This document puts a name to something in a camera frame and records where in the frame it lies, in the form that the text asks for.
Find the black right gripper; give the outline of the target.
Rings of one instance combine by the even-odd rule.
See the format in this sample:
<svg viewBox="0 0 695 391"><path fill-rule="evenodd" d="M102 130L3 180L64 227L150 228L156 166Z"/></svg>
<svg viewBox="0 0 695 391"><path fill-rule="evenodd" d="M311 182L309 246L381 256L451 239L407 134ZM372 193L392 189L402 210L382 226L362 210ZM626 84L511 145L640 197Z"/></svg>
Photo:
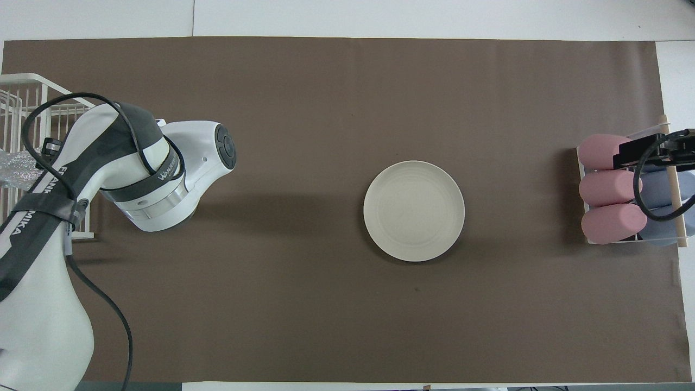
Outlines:
<svg viewBox="0 0 695 391"><path fill-rule="evenodd" d="M619 144L614 154L614 169L636 166L644 153L647 153L645 167L695 168L695 129L658 132Z"/></svg>

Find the silver mesh sponge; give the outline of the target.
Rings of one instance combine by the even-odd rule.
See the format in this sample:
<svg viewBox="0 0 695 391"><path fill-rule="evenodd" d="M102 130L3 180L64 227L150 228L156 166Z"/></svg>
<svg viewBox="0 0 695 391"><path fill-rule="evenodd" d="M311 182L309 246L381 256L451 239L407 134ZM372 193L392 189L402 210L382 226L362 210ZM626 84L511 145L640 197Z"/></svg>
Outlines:
<svg viewBox="0 0 695 391"><path fill-rule="evenodd" d="M30 190L42 173L35 164L28 151L8 153L0 149L0 188Z"/></svg>

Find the cream round plate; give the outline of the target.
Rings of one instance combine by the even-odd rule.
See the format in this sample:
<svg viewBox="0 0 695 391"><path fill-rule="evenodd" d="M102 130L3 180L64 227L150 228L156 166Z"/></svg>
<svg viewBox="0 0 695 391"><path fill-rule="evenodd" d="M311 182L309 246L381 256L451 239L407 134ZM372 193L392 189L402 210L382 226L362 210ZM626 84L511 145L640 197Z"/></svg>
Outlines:
<svg viewBox="0 0 695 391"><path fill-rule="evenodd" d="M454 178L424 161L385 168L363 200L363 222L372 241L405 262L443 255L458 240L465 220L466 203Z"/></svg>

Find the pink cup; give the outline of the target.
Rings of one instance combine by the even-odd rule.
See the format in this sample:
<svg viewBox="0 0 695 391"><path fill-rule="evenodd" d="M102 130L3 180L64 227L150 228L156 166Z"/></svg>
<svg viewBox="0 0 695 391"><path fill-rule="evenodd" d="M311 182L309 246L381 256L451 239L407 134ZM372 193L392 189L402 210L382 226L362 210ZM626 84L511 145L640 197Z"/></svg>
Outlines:
<svg viewBox="0 0 695 391"><path fill-rule="evenodd" d="M589 210L581 229L589 242L603 245L632 237L646 222L646 215L635 204L614 204Z"/></svg>
<svg viewBox="0 0 695 391"><path fill-rule="evenodd" d="M594 134L584 139L578 146L578 160L586 170L606 171L615 168L613 156L618 154L619 146L631 140L625 136Z"/></svg>
<svg viewBox="0 0 695 391"><path fill-rule="evenodd" d="M635 199L634 178L635 173L625 170L588 173L580 181L580 197L591 207L630 202Z"/></svg>

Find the blue cup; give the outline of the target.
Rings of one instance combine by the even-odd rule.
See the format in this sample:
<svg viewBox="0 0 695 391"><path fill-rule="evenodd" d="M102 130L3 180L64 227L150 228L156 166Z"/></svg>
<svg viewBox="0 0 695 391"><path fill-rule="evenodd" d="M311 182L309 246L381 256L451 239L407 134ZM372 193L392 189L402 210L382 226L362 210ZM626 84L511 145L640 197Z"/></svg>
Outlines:
<svg viewBox="0 0 695 391"><path fill-rule="evenodd" d="M695 171L677 172L680 199L684 204L695 194ZM653 171L643 173L641 180L641 199L651 210L671 206L671 183L668 171Z"/></svg>
<svg viewBox="0 0 695 391"><path fill-rule="evenodd" d="M684 215L685 237L695 236L695 206L687 210ZM656 247L665 247L672 243L677 243L678 235L676 231L675 220L670 221L654 221L648 219L646 226L639 232L640 238L655 245Z"/></svg>

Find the cup holder with wooden bar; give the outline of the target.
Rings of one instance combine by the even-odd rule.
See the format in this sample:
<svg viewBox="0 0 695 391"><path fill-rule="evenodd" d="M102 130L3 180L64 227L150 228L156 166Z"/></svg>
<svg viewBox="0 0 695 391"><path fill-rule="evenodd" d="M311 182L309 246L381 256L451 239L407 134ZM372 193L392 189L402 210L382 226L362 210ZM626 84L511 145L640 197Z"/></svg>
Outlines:
<svg viewBox="0 0 695 391"><path fill-rule="evenodd" d="M671 129L670 121L668 121L668 118L666 116L662 116L662 118L660 118L660 120L658 121L658 123L655 126L649 127L646 130L639 131L639 132L630 134L630 135L625 136L625 137L628 137L630 140L635 140L637 138L652 135L652 134L655 134L658 132L662 132L665 134L673 133L673 130ZM577 160L578 160L577 150L578 150L578 146L576 147L576 156L577 156ZM685 201L684 204L681 202L680 188L679 188L677 172L695 171L695 168L676 168L675 166L658 168L658 167L651 166L651 165L645 167L646 154L647 153L644 153L641 156L640 161L638 162L638 164L636 166L625 167L624 169L621 169L621 170L625 170L625 171L631 171L634 173L634 176L635 176L634 181L633 181L633 189L635 191L635 199L631 200L630 202L624 203L624 204L635 204L636 206L638 206L638 208L640 208L641 211L646 209L646 210L649 210L650 213L652 213L653 215L656 215L656 216L668 215L669 213L671 213L671 212L673 212L681 207L684 207L687 204L688 200ZM579 166L579 170L580 170L580 181L586 174L591 173L591 172L596 172L594 170L586 170L584 168L583 164L581 164L579 162L579 160L578 160L578 166ZM668 171L668 178L669 178L670 183L671 183L671 202L672 202L672 205L667 206L667 207L655 208L655 209L651 210L650 208L646 207L646 205L643 203L643 200L641 199L640 176L643 173L648 173L648 172L653 172L653 171L663 171L663 170ZM583 208L584 208L584 215L589 210L593 210L594 208L597 208L597 207L591 207L588 204L584 203L583 199L582 199L582 202L583 202ZM685 223L684 223L684 218L683 218L684 213L682 215L679 215L679 216L676 216L675 218L670 219L670 220L675 220L676 231L677 231L678 235L681 235L681 237L678 238L678 242L675 244L678 247L687 247L688 246L688 240L690 238L695 238L695 236L685 237L686 232L685 232ZM642 238L640 238L639 232L636 233L635 235L633 235L632 237L624 238L620 242L615 242L615 243L637 243L637 242L649 243L646 240L643 240Z"/></svg>

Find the brown table mat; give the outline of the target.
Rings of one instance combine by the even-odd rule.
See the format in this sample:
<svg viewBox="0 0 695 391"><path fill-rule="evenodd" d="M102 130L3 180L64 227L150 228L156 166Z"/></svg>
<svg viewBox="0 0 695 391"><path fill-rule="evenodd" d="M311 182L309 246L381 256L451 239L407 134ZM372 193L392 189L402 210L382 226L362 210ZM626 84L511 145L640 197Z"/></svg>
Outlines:
<svg viewBox="0 0 695 391"><path fill-rule="evenodd" d="M670 383L691 378L676 247L590 245L575 148L663 113L652 42L180 37L13 41L3 73L215 121L236 169L148 234L102 197L76 260L126 314L134 381ZM401 262L373 178L427 161L466 218Z"/></svg>

